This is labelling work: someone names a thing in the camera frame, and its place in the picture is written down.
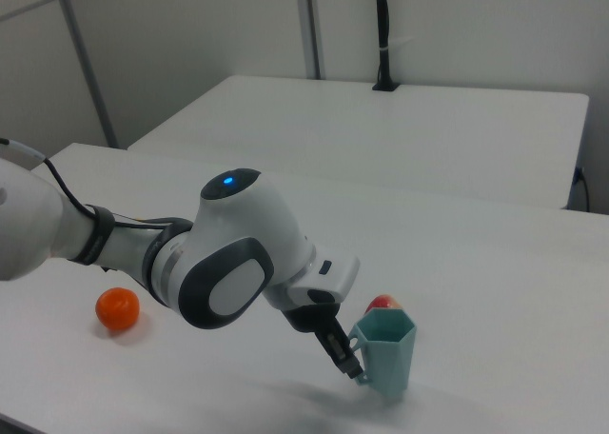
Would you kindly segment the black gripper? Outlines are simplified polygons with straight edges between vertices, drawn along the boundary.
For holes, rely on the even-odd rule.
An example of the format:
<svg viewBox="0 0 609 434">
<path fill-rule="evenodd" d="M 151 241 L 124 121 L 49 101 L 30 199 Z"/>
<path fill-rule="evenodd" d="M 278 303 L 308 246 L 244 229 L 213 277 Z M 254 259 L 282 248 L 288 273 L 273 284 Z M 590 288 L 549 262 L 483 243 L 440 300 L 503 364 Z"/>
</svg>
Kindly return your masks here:
<svg viewBox="0 0 609 434">
<path fill-rule="evenodd" d="M 349 378 L 363 375 L 363 368 L 337 320 L 339 304 L 301 306 L 283 315 L 298 332 L 315 334 L 333 364 Z"/>
</svg>

